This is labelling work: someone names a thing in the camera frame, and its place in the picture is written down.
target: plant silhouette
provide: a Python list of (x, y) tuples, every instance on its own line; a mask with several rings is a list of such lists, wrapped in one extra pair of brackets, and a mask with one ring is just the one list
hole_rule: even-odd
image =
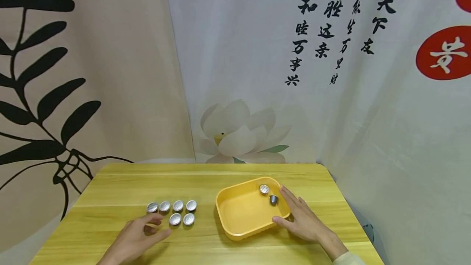
[[(65, 21), (55, 21), (53, 23), (47, 24), (46, 26), (43, 26), (36, 32), (32, 33), (28, 39), (23, 41), (27, 11), (41, 10), (69, 12), (74, 10), (75, 2), (73, 0), (0, 0), (0, 8), (15, 7), (22, 8), (21, 27), (18, 40), (16, 41), (15, 47), (13, 49), (10, 49), (8, 45), (2, 39), (0, 39), (0, 54), (10, 57), (10, 76), (5, 76), (0, 73), (0, 86), (11, 88), (18, 96), (24, 108), (16, 107), (15, 105), (6, 103), (5, 101), (0, 101), (0, 113), (6, 117), (6, 119), (18, 125), (28, 125), (29, 123), (36, 124), (47, 134), (47, 136), (49, 136), (49, 139), (34, 140), (0, 132), (0, 136), (27, 142), (15, 150), (1, 154), (0, 165), (28, 160), (44, 160), (41, 163), (28, 166), (17, 172), (3, 185), (1, 185), (0, 191), (23, 172), (36, 166), (55, 163), (57, 164), (58, 169), (52, 178), (52, 184), (60, 184), (64, 190), (65, 202), (64, 209), (62, 211), (62, 218), (64, 218), (69, 203), (69, 190), (66, 180), (70, 182), (75, 191), (81, 194), (81, 191), (77, 188), (71, 177), (73, 172), (82, 172), (91, 180), (93, 179), (93, 175), (87, 162), (97, 162), (104, 159), (118, 159), (129, 163), (132, 162), (121, 157), (113, 156), (92, 158), (88, 157), (86, 154), (77, 149), (68, 148), (68, 141), (77, 132), (80, 131), (80, 129), (88, 122), (88, 120), (101, 106), (99, 101), (88, 101), (87, 103), (79, 106), (65, 121), (64, 126), (62, 127), (60, 140), (54, 137), (43, 125), (44, 121), (54, 112), (56, 107), (72, 92), (85, 83), (84, 78), (68, 81), (46, 94), (38, 103), (36, 115), (31, 110), (30, 105), (28, 104), (28, 101), (25, 97), (25, 87), (32, 79), (42, 75), (51, 69), (59, 60), (61, 60), (61, 58), (67, 54), (67, 48), (53, 48), (33, 64), (31, 64), (27, 69), (24, 70), (23, 73), (19, 74), (19, 76), (15, 74), (15, 60), (20, 51), (45, 42), (49, 38), (52, 38), (53, 36), (62, 32), (67, 26)], [(67, 157), (67, 155), (64, 154), (68, 154), (68, 158), (65, 161), (61, 161), (59, 156)], [(70, 171), (66, 171), (65, 166), (71, 166), (72, 169)]]

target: hand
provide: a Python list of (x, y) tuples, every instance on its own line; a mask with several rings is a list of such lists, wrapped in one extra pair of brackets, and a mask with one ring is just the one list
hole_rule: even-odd
[(301, 197), (296, 198), (284, 186), (281, 186), (280, 193), (291, 209), (294, 221), (290, 222), (276, 216), (273, 217), (273, 222), (304, 240), (319, 243), (332, 261), (348, 252), (340, 238), (317, 218)]
[(127, 222), (98, 265), (119, 265), (133, 261), (155, 243), (166, 239), (171, 233), (170, 229), (156, 233), (155, 228), (148, 225), (160, 225), (163, 218), (158, 213), (150, 213)]

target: metal bottle cap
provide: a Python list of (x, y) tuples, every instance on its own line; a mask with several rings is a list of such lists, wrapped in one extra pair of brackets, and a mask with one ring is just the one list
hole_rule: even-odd
[(175, 212), (181, 212), (183, 210), (183, 202), (177, 200), (175, 203), (173, 203), (173, 210)]
[(148, 213), (155, 213), (157, 212), (157, 209), (159, 208), (159, 204), (156, 202), (152, 202), (148, 204), (147, 211)]
[(162, 201), (162, 203), (160, 204), (160, 211), (168, 212), (168, 210), (170, 210), (170, 202), (167, 200)]
[(183, 224), (184, 225), (192, 225), (195, 222), (195, 215), (192, 213), (188, 213), (183, 217)]
[(271, 195), (270, 196), (270, 205), (276, 206), (277, 203), (278, 203), (278, 197), (275, 196), (275, 195)]
[(259, 187), (258, 189), (260, 189), (260, 192), (261, 192), (263, 195), (268, 194), (268, 192), (270, 191), (270, 188), (268, 188), (268, 186), (265, 185), (265, 184), (260, 185), (260, 187)]
[(171, 225), (178, 225), (180, 224), (180, 221), (182, 220), (182, 216), (179, 213), (174, 213), (170, 216), (170, 219), (168, 222), (170, 222)]
[(190, 200), (188, 203), (186, 203), (186, 209), (189, 212), (193, 212), (196, 210), (196, 202), (194, 200)]

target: sleeve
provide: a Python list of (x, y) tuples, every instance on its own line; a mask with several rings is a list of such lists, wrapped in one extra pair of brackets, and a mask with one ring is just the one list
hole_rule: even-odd
[(334, 265), (365, 265), (365, 262), (359, 256), (346, 252), (334, 260)]

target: wooden table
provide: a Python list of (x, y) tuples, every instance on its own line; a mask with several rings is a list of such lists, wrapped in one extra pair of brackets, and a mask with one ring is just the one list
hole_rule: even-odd
[[(327, 170), (319, 164), (111, 164), (86, 188), (32, 265), (95, 265), (124, 224), (145, 215), (151, 201), (198, 202), (192, 228), (178, 227), (133, 264), (332, 264), (321, 247), (272, 228), (229, 240), (219, 221), (219, 190), (261, 176), (275, 178), (337, 233), (368, 265), (381, 259)], [(168, 227), (166, 216), (163, 227)]]

